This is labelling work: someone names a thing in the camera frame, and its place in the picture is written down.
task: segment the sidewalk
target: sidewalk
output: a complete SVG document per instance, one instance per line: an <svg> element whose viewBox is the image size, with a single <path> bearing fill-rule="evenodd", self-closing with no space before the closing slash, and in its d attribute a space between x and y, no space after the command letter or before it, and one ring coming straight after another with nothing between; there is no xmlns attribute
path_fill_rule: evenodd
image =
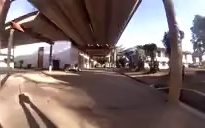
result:
<svg viewBox="0 0 205 128"><path fill-rule="evenodd" d="M205 115L104 70L27 72L0 91L4 128L205 128Z"/></svg>

